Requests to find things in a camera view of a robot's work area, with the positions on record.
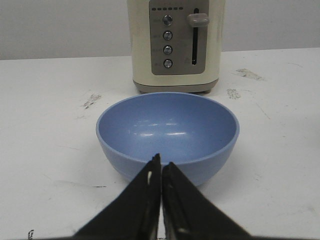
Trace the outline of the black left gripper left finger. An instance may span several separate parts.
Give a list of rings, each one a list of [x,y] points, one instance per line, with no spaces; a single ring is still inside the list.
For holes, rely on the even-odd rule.
[[[74,235],[156,237],[160,205],[161,158],[157,153],[114,201]]]

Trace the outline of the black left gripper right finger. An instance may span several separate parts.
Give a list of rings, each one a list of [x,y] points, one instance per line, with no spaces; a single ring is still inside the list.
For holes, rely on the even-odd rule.
[[[162,210],[167,237],[249,237],[212,204],[174,164],[162,170]]]

